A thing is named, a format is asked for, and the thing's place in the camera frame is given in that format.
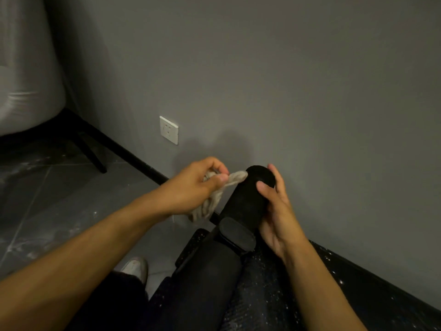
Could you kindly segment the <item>person's left hand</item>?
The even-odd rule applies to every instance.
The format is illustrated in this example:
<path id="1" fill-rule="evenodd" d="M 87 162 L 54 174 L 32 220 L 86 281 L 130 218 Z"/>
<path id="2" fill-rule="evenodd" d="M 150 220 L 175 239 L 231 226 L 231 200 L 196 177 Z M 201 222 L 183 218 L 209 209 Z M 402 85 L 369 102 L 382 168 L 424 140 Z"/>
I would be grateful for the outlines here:
<path id="1" fill-rule="evenodd" d="M 204 194 L 202 183 L 220 173 L 229 175 L 226 166 L 215 157 L 192 162 L 155 191 L 158 210 L 164 215 L 191 212 L 210 197 Z"/>

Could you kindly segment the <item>person's right hand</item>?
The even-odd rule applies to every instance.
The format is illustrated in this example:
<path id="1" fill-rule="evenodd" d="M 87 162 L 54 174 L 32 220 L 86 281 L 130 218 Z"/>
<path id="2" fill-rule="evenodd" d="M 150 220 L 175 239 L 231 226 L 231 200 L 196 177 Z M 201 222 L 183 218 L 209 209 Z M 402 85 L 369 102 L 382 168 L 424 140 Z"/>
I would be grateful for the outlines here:
<path id="1" fill-rule="evenodd" d="M 259 231 L 266 244 L 286 265 L 309 240 L 297 221 L 281 174 L 273 164 L 269 164 L 268 169 L 276 181 L 276 203 L 268 201 L 267 214 L 262 219 Z"/>

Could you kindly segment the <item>beige cleaning cloth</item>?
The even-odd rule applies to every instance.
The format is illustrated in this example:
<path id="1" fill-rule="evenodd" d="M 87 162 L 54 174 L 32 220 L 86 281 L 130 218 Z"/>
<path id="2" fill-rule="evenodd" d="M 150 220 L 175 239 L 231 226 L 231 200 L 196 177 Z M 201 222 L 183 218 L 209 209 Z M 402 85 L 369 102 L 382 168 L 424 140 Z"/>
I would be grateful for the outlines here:
<path id="1" fill-rule="evenodd" d="M 216 210 L 222 196 L 225 188 L 230 186 L 235 186 L 239 183 L 242 183 L 245 181 L 245 179 L 248 177 L 248 172 L 246 171 L 238 171 L 231 173 L 228 177 L 227 182 L 224 184 L 224 186 L 216 191 L 214 191 L 208 199 L 206 199 L 200 206 L 195 208 L 193 211 L 190 212 L 188 215 L 188 219 L 191 222 L 197 222 L 199 220 L 206 220 L 210 219 L 214 211 Z"/>

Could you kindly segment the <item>black suede boot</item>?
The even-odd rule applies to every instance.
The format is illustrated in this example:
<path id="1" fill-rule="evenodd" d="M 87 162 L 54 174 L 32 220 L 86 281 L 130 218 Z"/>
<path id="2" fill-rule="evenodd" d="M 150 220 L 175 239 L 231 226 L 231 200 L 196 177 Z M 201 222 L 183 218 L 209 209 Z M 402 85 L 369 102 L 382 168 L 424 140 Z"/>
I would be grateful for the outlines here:
<path id="1" fill-rule="evenodd" d="M 257 227 L 268 204 L 256 183 L 275 186 L 275 176 L 266 167 L 254 165 L 246 173 L 214 216 L 217 225 L 193 234 L 173 275 L 158 287 L 150 302 L 150 331 L 220 331 L 241 304 L 246 264 L 256 250 Z"/>

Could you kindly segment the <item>person's right forearm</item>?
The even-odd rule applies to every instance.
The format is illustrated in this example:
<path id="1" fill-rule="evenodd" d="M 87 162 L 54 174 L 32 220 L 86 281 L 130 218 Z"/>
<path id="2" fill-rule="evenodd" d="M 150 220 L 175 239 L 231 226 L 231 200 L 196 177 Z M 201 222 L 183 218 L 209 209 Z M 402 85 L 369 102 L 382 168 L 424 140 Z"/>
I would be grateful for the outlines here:
<path id="1" fill-rule="evenodd" d="M 283 261 L 308 331 L 367 331 L 308 240 L 287 245 Z"/>

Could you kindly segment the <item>person's left forearm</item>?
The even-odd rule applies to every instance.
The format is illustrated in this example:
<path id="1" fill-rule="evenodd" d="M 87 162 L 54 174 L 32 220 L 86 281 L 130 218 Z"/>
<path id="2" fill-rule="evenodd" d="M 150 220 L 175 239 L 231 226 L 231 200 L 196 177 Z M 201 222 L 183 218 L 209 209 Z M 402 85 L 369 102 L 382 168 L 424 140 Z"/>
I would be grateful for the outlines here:
<path id="1" fill-rule="evenodd" d="M 0 331 L 63 331 L 141 237 L 167 217 L 159 189 L 0 282 Z"/>

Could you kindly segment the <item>black baseboard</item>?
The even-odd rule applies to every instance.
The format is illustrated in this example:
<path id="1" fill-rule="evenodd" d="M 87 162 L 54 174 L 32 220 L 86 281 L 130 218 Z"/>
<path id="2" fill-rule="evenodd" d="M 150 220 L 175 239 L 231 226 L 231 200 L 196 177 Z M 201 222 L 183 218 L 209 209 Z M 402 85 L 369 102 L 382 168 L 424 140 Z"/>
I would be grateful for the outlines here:
<path id="1" fill-rule="evenodd" d="M 85 154 L 85 156 L 98 169 L 99 172 L 106 173 L 107 169 L 97 155 L 82 139 L 82 134 L 87 135 L 105 149 L 119 156 L 121 159 L 126 161 L 129 165 L 133 166 L 155 183 L 162 185 L 168 180 L 166 176 L 143 162 L 141 159 L 137 158 L 130 151 L 126 150 L 123 146 L 119 145 L 117 142 L 109 138 L 96 127 L 83 120 L 71 110 L 64 108 L 60 113 L 60 118 L 66 125 L 65 132 L 68 138 L 74 142 L 74 144 L 83 152 L 83 154 Z"/>

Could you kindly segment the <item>black glittery seat cover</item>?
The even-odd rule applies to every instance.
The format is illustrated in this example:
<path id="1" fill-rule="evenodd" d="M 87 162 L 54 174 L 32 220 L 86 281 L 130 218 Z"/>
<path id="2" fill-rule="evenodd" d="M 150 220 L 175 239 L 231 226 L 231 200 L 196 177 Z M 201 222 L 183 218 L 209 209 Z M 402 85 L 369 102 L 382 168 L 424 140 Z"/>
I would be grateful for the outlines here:
<path id="1" fill-rule="evenodd" d="M 312 242 L 368 331 L 441 331 L 441 311 Z M 306 331 L 287 271 L 262 239 L 216 331 Z"/>

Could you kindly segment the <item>grey shoe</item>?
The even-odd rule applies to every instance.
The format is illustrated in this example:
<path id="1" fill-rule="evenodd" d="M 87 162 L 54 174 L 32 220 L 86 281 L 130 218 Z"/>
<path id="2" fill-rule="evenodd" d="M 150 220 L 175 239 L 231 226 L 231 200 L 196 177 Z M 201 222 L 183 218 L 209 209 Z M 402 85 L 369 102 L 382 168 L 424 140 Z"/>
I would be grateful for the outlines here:
<path id="1" fill-rule="evenodd" d="M 148 279 L 149 266 L 145 258 L 133 257 L 122 267 L 120 272 L 136 277 L 145 287 Z"/>

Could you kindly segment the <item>person's dark trouser leg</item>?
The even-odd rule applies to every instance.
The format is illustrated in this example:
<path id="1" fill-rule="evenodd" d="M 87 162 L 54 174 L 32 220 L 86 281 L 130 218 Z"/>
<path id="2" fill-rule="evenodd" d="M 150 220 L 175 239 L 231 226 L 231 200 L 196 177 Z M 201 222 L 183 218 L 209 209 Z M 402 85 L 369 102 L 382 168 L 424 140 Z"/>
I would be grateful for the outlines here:
<path id="1" fill-rule="evenodd" d="M 145 287 L 134 275 L 110 272 L 64 331 L 135 331 L 146 307 Z"/>

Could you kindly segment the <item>plastic-wrapped chair with black legs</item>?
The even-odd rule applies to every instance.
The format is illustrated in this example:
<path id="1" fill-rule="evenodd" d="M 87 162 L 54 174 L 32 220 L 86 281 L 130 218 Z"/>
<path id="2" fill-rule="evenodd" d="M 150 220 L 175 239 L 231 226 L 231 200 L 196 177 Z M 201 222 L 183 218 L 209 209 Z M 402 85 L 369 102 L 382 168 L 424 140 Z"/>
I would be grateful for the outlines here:
<path id="1" fill-rule="evenodd" d="M 106 173 L 66 103 L 43 0 L 0 0 L 0 144 L 18 134 L 62 136 Z"/>

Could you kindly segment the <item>white wall socket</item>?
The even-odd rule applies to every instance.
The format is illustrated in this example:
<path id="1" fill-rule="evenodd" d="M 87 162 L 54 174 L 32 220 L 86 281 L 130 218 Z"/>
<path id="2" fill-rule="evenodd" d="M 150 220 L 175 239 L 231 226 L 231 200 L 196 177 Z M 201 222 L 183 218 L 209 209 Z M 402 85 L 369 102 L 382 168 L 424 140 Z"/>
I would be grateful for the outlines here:
<path id="1" fill-rule="evenodd" d="M 163 116 L 159 117 L 161 136 L 174 145 L 179 144 L 179 126 Z"/>

